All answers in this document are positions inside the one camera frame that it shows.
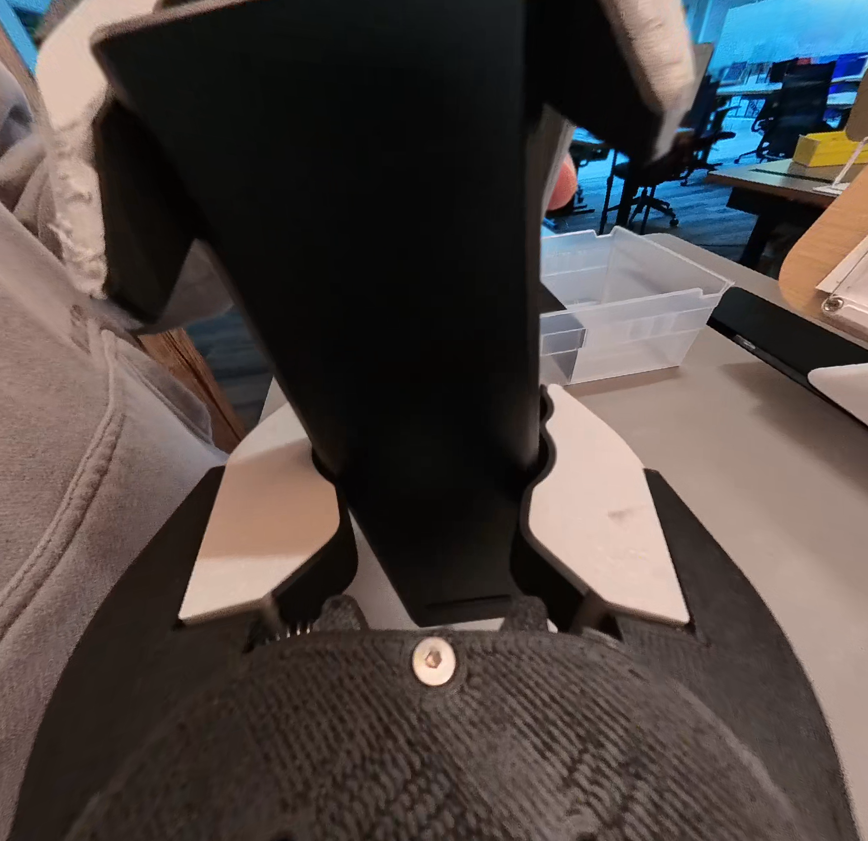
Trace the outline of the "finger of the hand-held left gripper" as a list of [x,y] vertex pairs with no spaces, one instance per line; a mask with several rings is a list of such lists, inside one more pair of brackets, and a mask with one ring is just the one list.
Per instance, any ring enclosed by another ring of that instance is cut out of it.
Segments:
[[681,0],[528,0],[543,102],[631,160],[671,149],[696,92]]
[[37,85],[54,214],[71,281],[155,333],[232,305],[188,200],[146,128],[118,100],[94,34],[160,0],[52,0],[39,29]]

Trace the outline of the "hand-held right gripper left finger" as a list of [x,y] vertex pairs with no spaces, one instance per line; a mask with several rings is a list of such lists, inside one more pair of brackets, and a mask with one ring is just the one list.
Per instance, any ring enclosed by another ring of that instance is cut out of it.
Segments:
[[358,556],[346,507],[308,441],[240,447],[223,471],[179,620],[263,612],[308,622],[352,584]]

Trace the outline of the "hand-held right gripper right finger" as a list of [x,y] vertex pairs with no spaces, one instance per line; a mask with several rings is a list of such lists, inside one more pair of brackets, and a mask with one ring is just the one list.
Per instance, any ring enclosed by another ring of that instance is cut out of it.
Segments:
[[618,615],[685,628],[689,606],[641,459],[560,385],[541,397],[546,457],[523,502],[522,591],[557,628]]

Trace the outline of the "black usb hub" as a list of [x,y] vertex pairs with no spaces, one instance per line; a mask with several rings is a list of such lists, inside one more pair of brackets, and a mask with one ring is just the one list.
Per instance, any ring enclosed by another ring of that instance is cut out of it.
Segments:
[[493,619],[538,465],[526,0],[197,0],[93,53],[422,627]]

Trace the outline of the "black office chair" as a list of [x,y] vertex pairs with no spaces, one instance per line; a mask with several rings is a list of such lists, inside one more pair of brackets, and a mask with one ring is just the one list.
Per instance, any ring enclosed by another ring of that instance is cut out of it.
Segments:
[[765,98],[754,123],[761,132],[756,148],[735,158],[754,156],[757,162],[791,159],[800,137],[826,128],[824,115],[835,61],[821,64],[787,62],[780,88]]
[[642,214],[639,233],[644,234],[649,215],[655,211],[667,218],[668,227],[678,228],[679,216],[667,200],[657,196],[661,184],[678,182],[686,185],[697,171],[708,173],[717,168],[709,162],[710,152],[719,141],[732,139],[733,132],[722,128],[728,109],[722,106],[720,83],[705,76],[700,82],[693,105],[684,118],[671,149],[654,162],[636,163],[613,153],[598,232],[602,234],[615,213],[615,224],[631,228]]

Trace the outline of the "orange ball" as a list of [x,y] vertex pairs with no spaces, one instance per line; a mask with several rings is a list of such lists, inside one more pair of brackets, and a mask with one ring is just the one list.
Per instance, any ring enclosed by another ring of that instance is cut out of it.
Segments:
[[563,158],[555,183],[548,196],[545,212],[552,213],[572,206],[578,189],[577,168],[569,153]]

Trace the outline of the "wooden desk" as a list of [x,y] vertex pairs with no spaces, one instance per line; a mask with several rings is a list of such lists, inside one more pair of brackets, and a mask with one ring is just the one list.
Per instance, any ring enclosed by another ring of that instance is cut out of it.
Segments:
[[852,177],[837,179],[836,166],[805,166],[792,160],[731,165],[707,174],[705,182],[729,190],[726,206],[755,216],[740,264],[762,271],[769,240],[779,227],[806,230],[865,168],[852,167]]

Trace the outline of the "clear plastic bin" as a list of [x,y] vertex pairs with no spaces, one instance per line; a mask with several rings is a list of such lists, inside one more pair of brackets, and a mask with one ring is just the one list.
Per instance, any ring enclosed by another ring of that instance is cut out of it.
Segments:
[[733,285],[616,227],[544,237],[540,383],[567,386],[679,366]]

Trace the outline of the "person's grey hoodie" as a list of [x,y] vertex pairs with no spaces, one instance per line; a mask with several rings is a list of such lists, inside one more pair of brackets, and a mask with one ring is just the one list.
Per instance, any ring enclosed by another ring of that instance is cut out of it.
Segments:
[[227,459],[201,401],[40,237],[45,165],[2,66],[3,679],[62,668],[128,565]]

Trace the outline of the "yellow box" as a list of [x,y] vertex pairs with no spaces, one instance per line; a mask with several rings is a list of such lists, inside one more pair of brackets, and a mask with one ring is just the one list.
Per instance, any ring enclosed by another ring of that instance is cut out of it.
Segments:
[[867,140],[853,141],[844,131],[801,135],[792,155],[795,163],[805,167],[826,167],[867,163]]

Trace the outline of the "black flat device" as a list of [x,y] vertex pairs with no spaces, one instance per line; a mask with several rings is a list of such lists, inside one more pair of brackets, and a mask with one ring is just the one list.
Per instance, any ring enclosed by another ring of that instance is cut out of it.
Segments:
[[867,360],[864,347],[740,287],[725,291],[708,326],[815,395],[811,371]]

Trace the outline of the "wooden board on white stand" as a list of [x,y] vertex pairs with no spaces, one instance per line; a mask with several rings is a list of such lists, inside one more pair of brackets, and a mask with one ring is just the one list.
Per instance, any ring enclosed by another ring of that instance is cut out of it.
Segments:
[[[866,348],[866,170],[852,181],[798,239],[778,276],[785,302],[826,333],[851,337]],[[810,390],[825,397],[862,425],[867,424],[865,358],[811,359]]]

